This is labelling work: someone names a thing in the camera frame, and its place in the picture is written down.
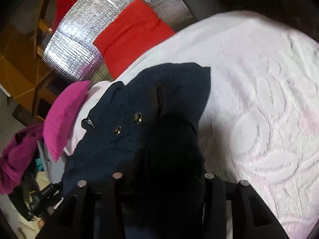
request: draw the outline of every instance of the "purple cloth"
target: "purple cloth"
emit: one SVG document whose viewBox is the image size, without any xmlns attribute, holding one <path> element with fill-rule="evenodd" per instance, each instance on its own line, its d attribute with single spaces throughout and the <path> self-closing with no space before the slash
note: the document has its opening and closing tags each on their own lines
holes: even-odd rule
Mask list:
<svg viewBox="0 0 319 239">
<path fill-rule="evenodd" d="M 43 123 L 31 125 L 16 133 L 0 158 L 0 194 L 10 194 L 20 185 L 35 151 L 37 140 L 43 138 Z"/>
</svg>

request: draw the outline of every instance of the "light pink fabric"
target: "light pink fabric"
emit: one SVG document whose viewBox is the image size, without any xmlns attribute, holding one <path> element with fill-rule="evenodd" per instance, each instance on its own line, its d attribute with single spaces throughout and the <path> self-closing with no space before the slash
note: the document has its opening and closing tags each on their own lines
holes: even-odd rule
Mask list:
<svg viewBox="0 0 319 239">
<path fill-rule="evenodd" d="M 111 86 L 112 82 L 101 81 L 94 85 L 88 92 L 87 96 L 79 110 L 79 113 L 73 123 L 69 139 L 64 148 L 67 155 L 72 155 L 78 142 L 84 137 L 87 132 L 82 128 L 82 120 L 87 117 L 89 111 L 98 103 L 105 91 Z"/>
<path fill-rule="evenodd" d="M 73 122 L 86 95 L 90 81 L 75 82 L 55 100 L 44 122 L 43 137 L 52 158 L 63 153 Z"/>
</svg>

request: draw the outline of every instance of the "magenta garment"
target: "magenta garment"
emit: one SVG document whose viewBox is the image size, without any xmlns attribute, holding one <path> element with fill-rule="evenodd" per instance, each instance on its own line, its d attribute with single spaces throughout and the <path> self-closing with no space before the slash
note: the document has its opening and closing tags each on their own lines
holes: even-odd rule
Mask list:
<svg viewBox="0 0 319 239">
<path fill-rule="evenodd" d="M 16 133 L 0 158 L 0 194 L 10 194 L 20 185 L 38 148 L 37 140 L 43 138 L 43 123 L 31 125 Z"/>
<path fill-rule="evenodd" d="M 43 126 L 44 142 L 54 161 L 63 154 L 73 123 L 81 108 L 90 81 L 70 84 L 54 101 Z"/>
</svg>

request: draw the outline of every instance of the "silver insulation foil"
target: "silver insulation foil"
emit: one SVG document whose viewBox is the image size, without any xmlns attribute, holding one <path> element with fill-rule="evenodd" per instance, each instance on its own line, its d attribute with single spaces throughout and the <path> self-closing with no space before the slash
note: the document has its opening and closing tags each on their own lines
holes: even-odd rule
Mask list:
<svg viewBox="0 0 319 239">
<path fill-rule="evenodd" d="M 61 21 L 44 51 L 46 63 L 73 81 L 110 80 L 95 38 L 133 0 L 78 0 Z M 144 0 L 173 30 L 194 22 L 182 0 Z"/>
</svg>

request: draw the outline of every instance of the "white bedspread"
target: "white bedspread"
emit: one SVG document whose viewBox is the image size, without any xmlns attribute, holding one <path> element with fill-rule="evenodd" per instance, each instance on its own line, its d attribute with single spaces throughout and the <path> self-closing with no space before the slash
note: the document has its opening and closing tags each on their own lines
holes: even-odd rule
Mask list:
<svg viewBox="0 0 319 239">
<path fill-rule="evenodd" d="M 232 12 L 180 31 L 117 80 L 127 84 L 166 62 L 210 66 L 212 90 L 199 125 L 207 169 L 250 181 L 288 236 L 300 239 L 319 218 L 318 52 L 297 30 Z"/>
</svg>

